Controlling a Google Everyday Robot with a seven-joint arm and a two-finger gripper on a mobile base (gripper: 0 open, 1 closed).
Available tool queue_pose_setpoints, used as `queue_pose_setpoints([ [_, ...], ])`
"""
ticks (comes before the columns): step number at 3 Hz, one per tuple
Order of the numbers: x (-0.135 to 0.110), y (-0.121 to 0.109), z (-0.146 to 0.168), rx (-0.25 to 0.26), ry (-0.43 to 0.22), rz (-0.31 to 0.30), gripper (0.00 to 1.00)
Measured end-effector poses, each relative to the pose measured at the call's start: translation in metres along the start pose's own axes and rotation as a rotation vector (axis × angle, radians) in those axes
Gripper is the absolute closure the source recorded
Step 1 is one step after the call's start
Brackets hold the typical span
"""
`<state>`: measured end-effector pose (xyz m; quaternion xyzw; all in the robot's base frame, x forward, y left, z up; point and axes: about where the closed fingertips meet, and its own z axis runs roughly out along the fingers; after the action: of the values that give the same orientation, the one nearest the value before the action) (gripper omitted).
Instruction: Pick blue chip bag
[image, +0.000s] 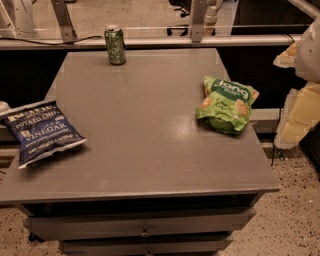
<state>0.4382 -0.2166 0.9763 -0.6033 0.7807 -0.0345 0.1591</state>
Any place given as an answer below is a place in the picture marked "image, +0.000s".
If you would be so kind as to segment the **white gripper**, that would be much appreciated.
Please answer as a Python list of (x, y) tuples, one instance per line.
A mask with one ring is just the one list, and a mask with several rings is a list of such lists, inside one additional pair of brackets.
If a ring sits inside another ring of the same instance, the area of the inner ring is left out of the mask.
[(308, 82), (302, 89), (291, 89), (286, 97), (276, 130), (274, 144), (291, 149), (320, 122), (320, 17), (292, 43), (273, 64), (280, 68), (294, 68), (296, 75)]

